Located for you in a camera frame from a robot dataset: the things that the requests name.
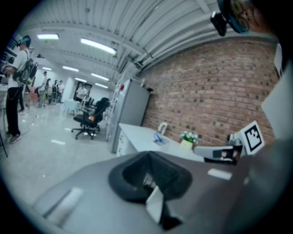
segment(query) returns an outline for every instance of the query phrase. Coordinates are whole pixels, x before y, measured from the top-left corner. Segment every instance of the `brick wall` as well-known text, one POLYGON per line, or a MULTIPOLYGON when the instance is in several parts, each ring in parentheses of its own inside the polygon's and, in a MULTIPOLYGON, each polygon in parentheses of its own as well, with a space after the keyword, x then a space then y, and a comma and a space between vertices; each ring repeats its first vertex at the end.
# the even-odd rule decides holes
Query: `brick wall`
POLYGON ((166 135, 200 136, 200 145, 223 145, 230 133, 256 120, 266 143, 274 140, 261 103, 278 81, 276 46, 230 39, 173 55, 141 74, 152 92, 143 126, 169 123, 166 135))

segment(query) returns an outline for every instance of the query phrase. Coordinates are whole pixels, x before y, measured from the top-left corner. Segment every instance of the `refrigerator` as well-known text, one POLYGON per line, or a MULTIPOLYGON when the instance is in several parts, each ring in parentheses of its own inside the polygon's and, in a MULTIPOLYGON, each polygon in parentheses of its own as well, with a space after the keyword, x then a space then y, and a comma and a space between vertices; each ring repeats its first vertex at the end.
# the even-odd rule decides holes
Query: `refrigerator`
POLYGON ((112 153, 117 151, 121 129, 119 123, 141 126, 150 93, 132 80, 124 82, 113 107, 109 123, 108 146, 112 153))

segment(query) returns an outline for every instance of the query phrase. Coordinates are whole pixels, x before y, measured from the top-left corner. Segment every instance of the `pink chair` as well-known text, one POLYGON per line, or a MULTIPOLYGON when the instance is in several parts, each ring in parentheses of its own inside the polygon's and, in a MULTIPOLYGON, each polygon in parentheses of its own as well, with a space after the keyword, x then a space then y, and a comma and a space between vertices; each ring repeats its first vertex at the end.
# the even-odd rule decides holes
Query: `pink chair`
POLYGON ((36 107, 39 101, 38 94, 35 93, 36 87, 29 87, 29 100, 33 102, 34 107, 36 107))

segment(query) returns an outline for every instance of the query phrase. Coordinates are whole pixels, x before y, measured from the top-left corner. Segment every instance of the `white table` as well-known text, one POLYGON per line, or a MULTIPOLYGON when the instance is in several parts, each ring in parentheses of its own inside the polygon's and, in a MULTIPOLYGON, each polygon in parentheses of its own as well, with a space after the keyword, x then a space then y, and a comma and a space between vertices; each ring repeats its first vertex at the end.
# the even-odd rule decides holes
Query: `white table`
POLYGON ((64 111, 65 109, 73 111, 75 114, 80 108, 80 102, 73 99, 64 100, 64 111))
POLYGON ((163 139, 169 141, 164 146, 158 146, 154 143, 154 131, 150 128, 139 127, 120 123, 121 133, 116 155, 118 157, 127 154, 142 151, 160 151, 169 155, 183 159, 204 162, 204 158, 193 153, 192 150, 186 150, 180 144, 166 136, 163 139))

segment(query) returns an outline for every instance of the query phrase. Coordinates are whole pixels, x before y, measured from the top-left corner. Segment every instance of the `chair seat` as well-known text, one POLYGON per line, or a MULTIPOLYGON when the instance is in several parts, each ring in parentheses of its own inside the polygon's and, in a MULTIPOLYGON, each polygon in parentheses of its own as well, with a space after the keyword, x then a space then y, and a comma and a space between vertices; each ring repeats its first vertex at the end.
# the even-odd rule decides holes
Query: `chair seat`
MULTIPOLYGON (((82 115, 74 116, 73 119, 75 121, 77 121, 77 122, 82 122, 82 115)), ((88 116, 86 117, 86 123, 85 124, 88 125, 88 126, 90 126, 90 127, 92 127, 92 128, 95 127, 93 121, 90 120, 90 119, 88 119, 88 116)))

